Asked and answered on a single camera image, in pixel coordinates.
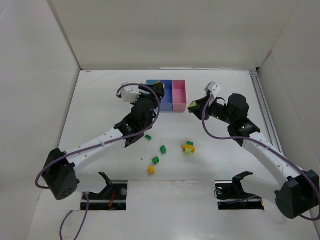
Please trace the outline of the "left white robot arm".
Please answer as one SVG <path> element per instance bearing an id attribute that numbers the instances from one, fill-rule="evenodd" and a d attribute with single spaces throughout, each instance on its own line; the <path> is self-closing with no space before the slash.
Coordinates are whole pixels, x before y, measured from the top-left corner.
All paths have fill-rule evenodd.
<path id="1" fill-rule="evenodd" d="M 50 151 L 42 171 L 36 177 L 43 178 L 45 189 L 49 189 L 58 201 L 74 192 L 91 192 L 107 195 L 112 182 L 104 172 L 86 179 L 81 172 L 106 155 L 124 150 L 144 137 L 160 115 L 160 104 L 165 96 L 165 85 L 158 81 L 153 84 L 137 84 L 139 91 L 132 89 L 132 83 L 124 83 L 116 96 L 132 105 L 130 113 L 101 136 L 68 151 L 55 148 Z"/>

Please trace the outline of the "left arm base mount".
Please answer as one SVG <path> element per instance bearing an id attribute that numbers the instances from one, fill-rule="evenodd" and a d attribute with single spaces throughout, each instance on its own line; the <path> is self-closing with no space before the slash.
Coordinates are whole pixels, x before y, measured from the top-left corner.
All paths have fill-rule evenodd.
<path id="1" fill-rule="evenodd" d="M 82 193 L 80 209 L 90 211 L 125 211 L 128 182 L 111 180 L 106 173 L 82 174 L 77 185 Z"/>

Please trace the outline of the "light green lego brick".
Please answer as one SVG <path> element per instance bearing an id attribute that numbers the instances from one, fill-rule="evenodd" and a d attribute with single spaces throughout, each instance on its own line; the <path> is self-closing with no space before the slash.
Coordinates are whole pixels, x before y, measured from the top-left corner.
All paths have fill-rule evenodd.
<path id="1" fill-rule="evenodd" d="M 184 149 L 184 154 L 190 156 L 193 153 L 193 149 L 192 148 L 185 148 Z"/>

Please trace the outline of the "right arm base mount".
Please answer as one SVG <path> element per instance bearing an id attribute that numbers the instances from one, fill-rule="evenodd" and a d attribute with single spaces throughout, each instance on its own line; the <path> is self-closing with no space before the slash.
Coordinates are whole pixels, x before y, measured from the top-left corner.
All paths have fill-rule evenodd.
<path id="1" fill-rule="evenodd" d="M 264 203 L 261 197 L 244 191 L 241 181 L 253 175 L 250 171 L 244 171 L 234 176 L 232 180 L 216 180 L 214 196 L 217 198 L 219 210 L 262 210 Z"/>

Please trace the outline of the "yellow rounded lego brick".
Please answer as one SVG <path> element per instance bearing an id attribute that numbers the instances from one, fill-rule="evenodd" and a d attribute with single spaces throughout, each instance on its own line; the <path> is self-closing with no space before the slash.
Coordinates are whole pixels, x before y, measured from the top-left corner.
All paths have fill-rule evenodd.
<path id="1" fill-rule="evenodd" d="M 163 83 L 163 82 L 161 82 L 161 81 L 156 81 L 156 82 L 154 82 L 152 85 L 159 85 L 159 84 L 162 84 L 162 87 L 163 87 L 163 88 L 166 87 L 165 83 Z"/>

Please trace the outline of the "yellow arch lego brick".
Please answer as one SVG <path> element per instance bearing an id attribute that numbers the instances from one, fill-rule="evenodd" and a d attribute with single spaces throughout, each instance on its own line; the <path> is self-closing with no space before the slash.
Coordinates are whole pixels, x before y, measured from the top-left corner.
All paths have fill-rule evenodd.
<path id="1" fill-rule="evenodd" d="M 192 154 L 196 151 L 196 148 L 193 145 L 185 144 L 182 146 L 182 150 L 185 154 Z"/>

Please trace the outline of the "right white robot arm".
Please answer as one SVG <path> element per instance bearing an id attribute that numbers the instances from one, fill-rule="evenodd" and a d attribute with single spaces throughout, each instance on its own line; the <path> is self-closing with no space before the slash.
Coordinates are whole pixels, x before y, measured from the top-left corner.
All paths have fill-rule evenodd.
<path id="1" fill-rule="evenodd" d="M 270 144 L 261 130 L 248 118 L 247 99 L 233 93 L 223 104 L 209 93 L 193 101 L 188 111 L 202 123 L 213 117 L 228 124 L 227 139 L 236 141 L 251 153 L 275 178 L 277 185 L 257 195 L 268 199 L 288 219 L 302 217 L 305 212 L 320 204 L 320 177 L 313 171 L 305 171 L 287 159 Z"/>

